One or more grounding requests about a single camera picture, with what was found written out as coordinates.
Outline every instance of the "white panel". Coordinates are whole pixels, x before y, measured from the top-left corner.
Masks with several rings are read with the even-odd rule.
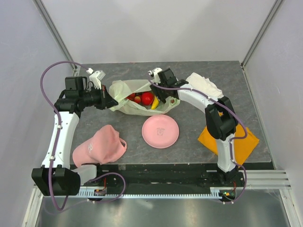
[[[64,56],[31,0],[2,0],[0,31],[0,220],[19,227],[34,185],[31,170],[41,165],[53,129],[40,75]],[[46,75],[51,100],[71,73],[66,65]]]
[[[83,63],[243,60],[274,0],[43,0]]]
[[[284,1],[247,65],[275,164],[303,214],[303,2]]]

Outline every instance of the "orange cloth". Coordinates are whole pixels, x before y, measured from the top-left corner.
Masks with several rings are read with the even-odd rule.
[[[242,165],[248,156],[252,153],[253,149],[259,143],[259,139],[252,134],[249,128],[246,128],[248,135],[245,139],[242,140],[234,140],[235,146],[235,158],[237,163]],[[235,137],[244,136],[244,130],[241,125],[237,125]],[[215,139],[209,134],[207,128],[205,127],[203,132],[198,138],[198,141],[210,149],[213,153],[218,155],[217,145]]]

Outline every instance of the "yellow banana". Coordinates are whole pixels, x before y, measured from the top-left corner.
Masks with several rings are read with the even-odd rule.
[[[159,100],[157,99],[157,97],[155,96],[155,98],[153,99],[153,103],[151,105],[151,109],[154,110],[157,108],[157,106],[159,105]]]

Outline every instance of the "white towel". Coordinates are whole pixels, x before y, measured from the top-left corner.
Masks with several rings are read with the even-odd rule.
[[[202,91],[203,93],[218,98],[223,97],[222,90],[218,89],[216,84],[211,82],[209,78],[205,79],[199,74],[193,72],[186,81],[195,89]]]

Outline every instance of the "pink plate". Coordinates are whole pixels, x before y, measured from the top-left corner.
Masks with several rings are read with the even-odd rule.
[[[155,115],[147,119],[142,127],[142,136],[154,148],[168,148],[179,136],[177,122],[166,115]]]

